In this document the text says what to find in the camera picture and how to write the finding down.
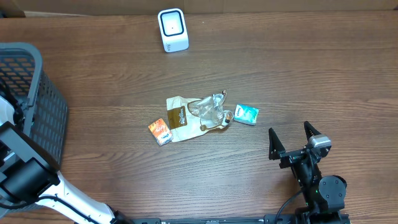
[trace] basket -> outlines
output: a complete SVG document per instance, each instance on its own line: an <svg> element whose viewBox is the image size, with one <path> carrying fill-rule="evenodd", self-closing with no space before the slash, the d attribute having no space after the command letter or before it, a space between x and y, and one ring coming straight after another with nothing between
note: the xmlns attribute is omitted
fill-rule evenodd
<svg viewBox="0 0 398 224"><path fill-rule="evenodd" d="M0 78L24 110L24 134L60 164L69 109L65 98L44 73L39 50L27 43L0 43ZM0 203L12 205L3 198ZM40 207L33 204L18 210L0 208L0 217Z"/></svg>

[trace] wood grain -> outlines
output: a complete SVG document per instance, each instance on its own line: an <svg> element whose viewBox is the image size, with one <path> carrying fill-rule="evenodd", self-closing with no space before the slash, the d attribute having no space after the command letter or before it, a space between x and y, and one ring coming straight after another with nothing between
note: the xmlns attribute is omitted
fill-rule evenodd
<svg viewBox="0 0 398 224"><path fill-rule="evenodd" d="M1 42L30 42L70 105L64 176L130 217L248 217L275 213L297 191L267 156L273 127L287 149L303 122L329 135L323 175L348 182L353 223L398 219L398 13L303 12L186 16L190 48L165 54L155 16L7 19ZM228 89L260 109L159 147L147 129L166 98ZM293 212L302 198L289 205ZM47 209L1 223L71 223Z"/></svg>

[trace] orange and white package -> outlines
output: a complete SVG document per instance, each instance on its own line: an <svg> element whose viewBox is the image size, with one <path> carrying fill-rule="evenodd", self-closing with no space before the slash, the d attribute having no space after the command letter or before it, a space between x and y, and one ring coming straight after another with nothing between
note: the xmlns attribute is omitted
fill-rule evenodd
<svg viewBox="0 0 398 224"><path fill-rule="evenodd" d="M153 122L151 125L148 126L148 128L155 136L156 141L160 146L163 146L173 139L170 129L167 127L167 124L162 118Z"/></svg>

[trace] crumpled packaging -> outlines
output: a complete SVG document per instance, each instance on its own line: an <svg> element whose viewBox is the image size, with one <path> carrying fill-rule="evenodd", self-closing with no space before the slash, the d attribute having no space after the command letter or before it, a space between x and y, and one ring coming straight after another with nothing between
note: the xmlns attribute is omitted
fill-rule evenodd
<svg viewBox="0 0 398 224"><path fill-rule="evenodd" d="M203 99L175 96L167 99L167 116L173 142L184 141L206 134L212 129L223 129L233 119L233 113L223 110L226 90Z"/></svg>

